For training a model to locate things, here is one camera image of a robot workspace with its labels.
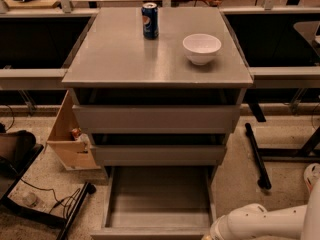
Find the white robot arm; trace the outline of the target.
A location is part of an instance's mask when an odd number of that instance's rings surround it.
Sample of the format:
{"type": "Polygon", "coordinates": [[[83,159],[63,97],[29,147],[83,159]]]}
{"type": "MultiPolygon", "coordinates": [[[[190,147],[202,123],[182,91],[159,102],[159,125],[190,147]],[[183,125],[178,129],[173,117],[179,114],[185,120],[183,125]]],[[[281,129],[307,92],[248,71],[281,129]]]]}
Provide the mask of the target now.
{"type": "Polygon", "coordinates": [[[267,211],[253,203],[218,218],[210,228],[209,240],[254,240],[276,236],[299,240],[320,240],[320,164],[304,171],[309,191],[307,205],[267,211]]]}

